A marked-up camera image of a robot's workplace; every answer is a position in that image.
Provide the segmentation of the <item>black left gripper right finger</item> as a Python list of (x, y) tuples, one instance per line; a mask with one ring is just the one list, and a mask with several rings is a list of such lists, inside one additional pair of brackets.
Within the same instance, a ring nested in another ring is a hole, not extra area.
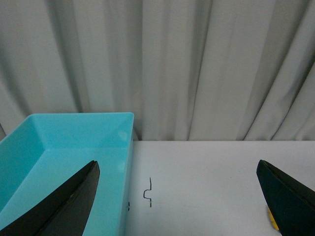
[(315, 192), (267, 161), (256, 169), (267, 206), (283, 236), (315, 234)]

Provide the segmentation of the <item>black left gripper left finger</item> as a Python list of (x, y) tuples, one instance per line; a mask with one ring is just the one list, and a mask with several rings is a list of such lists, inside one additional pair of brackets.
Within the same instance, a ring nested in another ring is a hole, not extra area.
[(2, 236), (81, 236), (95, 200), (100, 177), (91, 161), (41, 202), (4, 227)]

